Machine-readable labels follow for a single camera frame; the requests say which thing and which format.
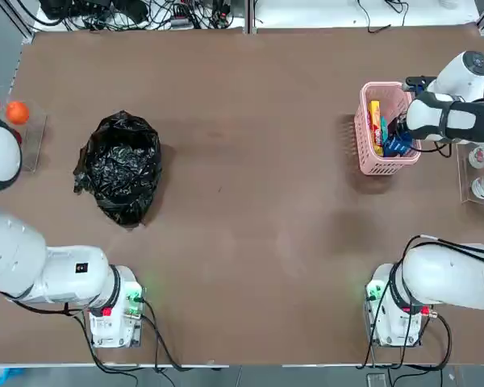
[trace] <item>black plastic bag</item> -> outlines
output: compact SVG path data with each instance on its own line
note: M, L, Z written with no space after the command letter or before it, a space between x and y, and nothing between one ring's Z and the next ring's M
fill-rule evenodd
M81 149L73 192L95 196L100 209L120 226L137 226L151 206L161 177L157 132L122 110L104 118Z

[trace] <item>pink basket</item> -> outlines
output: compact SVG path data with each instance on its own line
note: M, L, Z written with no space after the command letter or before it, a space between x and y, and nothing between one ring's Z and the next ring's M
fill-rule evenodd
M380 102L380 115L387 125L400 113L407 111L412 101L411 94L402 90L399 82L369 82L361 90L361 104L355 114L358 158L361 171L366 175L392 175L405 165L413 165L419 159L419 152L409 151L405 156L380 157L373 150L369 129L368 102ZM415 141L415 148L421 144Z

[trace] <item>clear acrylic box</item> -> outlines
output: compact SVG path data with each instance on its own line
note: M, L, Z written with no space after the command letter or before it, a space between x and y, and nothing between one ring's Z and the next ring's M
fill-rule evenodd
M40 158L41 141L47 124L47 114L34 101L11 98L8 90L5 93L0 90L0 95L7 95L6 101L0 101L0 119L22 137L22 170L33 173ZM25 124L14 125L7 120L6 107L10 101L20 101L27 105L29 119Z
M468 155L477 145L465 144L457 145L457 166L459 170L459 188L461 192L461 202L474 202L484 205L484 199L477 198L471 190L471 183L475 179L484 176L484 168L476 169L469 164Z

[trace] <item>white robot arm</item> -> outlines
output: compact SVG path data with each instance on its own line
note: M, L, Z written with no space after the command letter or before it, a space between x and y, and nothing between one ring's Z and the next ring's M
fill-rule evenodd
M0 120L0 190L14 183L21 150ZM142 288L100 248L50 248L32 227L0 210L0 292L11 301L72 303L89 310L96 347L130 347L140 338Z
M403 127L411 138L484 144L484 55L480 52L462 52L428 86L407 89L416 92Z
M410 249L397 264L379 266L366 286L366 317L369 323L376 318L373 338L379 345L400 347L407 331L407 345L418 343L424 306L484 310L484 245L422 236L431 241Z

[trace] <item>brown table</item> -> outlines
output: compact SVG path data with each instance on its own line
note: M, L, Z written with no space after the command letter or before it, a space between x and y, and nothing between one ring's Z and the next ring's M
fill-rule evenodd
M420 232L484 242L484 207L460 203L455 157L360 174L359 90L437 74L466 49L484 52L473 26L40 33L14 90L50 114L40 167L0 206L50 245L97 245L130 266L181 362L358 364L363 290L379 264ZM160 132L164 154L147 226L132 232L73 193L79 148L122 109ZM437 309L453 329L451 361L484 364L484 312ZM444 337L432 324L406 361L437 363ZM142 348L100 356L152 363L153 350L145 330ZM378 359L398 361L398 350ZM0 363L90 362L75 322L0 296Z

